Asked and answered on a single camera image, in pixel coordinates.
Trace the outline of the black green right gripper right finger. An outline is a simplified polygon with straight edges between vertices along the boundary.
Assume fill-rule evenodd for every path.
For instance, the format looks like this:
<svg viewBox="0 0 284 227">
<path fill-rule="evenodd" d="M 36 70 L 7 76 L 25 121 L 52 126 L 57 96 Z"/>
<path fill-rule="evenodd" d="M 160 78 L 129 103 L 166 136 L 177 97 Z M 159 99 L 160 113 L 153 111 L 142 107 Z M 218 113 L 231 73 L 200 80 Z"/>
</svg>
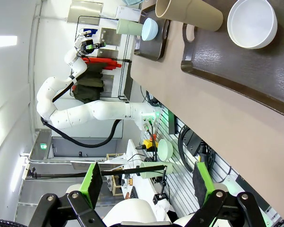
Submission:
<svg viewBox="0 0 284 227">
<path fill-rule="evenodd" d="M 266 226 L 254 195 L 240 192 L 233 196 L 216 189 L 204 162 L 195 162 L 192 181 L 200 209 L 187 222 L 188 227 L 211 227 L 218 219 L 227 220 L 231 227 Z"/>
</svg>

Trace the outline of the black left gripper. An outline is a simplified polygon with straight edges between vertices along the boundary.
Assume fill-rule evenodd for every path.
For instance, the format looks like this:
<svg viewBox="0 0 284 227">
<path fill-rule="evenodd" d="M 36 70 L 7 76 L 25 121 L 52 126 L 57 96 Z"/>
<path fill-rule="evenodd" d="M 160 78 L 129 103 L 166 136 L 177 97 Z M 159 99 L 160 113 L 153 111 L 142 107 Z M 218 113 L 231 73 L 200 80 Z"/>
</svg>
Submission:
<svg viewBox="0 0 284 227">
<path fill-rule="evenodd" d="M 94 46 L 93 39 L 83 41 L 81 43 L 81 51 L 82 52 L 93 52 L 96 48 L 103 48 L 106 47 L 106 43 L 96 43 L 96 47 Z"/>
</svg>

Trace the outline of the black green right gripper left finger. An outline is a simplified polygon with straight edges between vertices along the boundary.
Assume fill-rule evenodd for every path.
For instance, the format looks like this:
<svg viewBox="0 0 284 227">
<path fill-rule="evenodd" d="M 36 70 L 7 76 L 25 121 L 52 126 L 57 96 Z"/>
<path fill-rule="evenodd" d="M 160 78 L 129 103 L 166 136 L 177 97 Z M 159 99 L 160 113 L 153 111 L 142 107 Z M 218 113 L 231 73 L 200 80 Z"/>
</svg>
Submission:
<svg viewBox="0 0 284 227">
<path fill-rule="evenodd" d="M 98 163 L 91 164 L 78 190 L 44 194 L 35 210 L 36 227 L 64 227 L 76 220 L 82 227 L 103 227 L 104 222 L 95 211 L 103 184 Z"/>
</svg>

